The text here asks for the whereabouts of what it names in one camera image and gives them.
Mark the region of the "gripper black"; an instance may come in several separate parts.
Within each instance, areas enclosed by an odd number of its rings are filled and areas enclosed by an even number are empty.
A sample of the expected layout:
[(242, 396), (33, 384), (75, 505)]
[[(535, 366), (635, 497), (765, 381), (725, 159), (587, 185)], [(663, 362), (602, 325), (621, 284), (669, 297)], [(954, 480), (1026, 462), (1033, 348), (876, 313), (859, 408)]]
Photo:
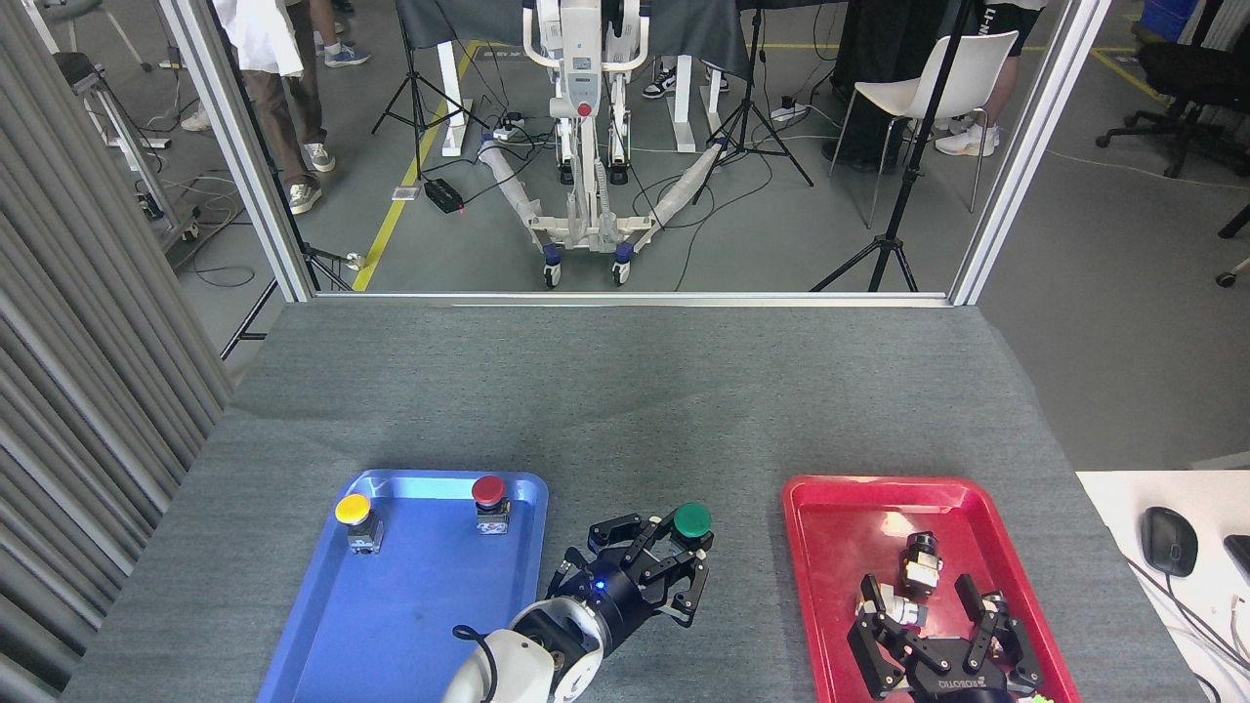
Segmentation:
[[(898, 595), (892, 585), (880, 585), (874, 574), (862, 575), (862, 600), (848, 632), (858, 670), (870, 697), (884, 699), (895, 690), (906, 690), (914, 702), (1015, 702), (1014, 693), (1032, 695), (1044, 683), (1028, 629), (1012, 615), (1000, 590), (982, 595), (972, 575), (961, 574), (955, 590), (966, 617), (975, 625), (970, 645), (929, 644), (938, 663), (946, 660), (945, 673), (930, 667), (921, 657), (924, 642), (919, 629), (926, 624), (929, 607)], [(1006, 677), (992, 660), (991, 645), (1002, 650), (1009, 664)]]
[[(672, 517), (612, 517), (589, 528), (588, 560), (568, 548), (562, 565), (551, 578), (548, 598), (568, 597), (588, 605), (600, 622), (600, 640), (616, 648), (652, 615), (669, 615), (680, 627), (691, 627), (708, 580), (705, 549), (692, 549), (650, 567), (650, 583), (622, 563), (638, 563), (660, 537), (666, 537)], [(626, 543), (624, 548), (608, 549)]]

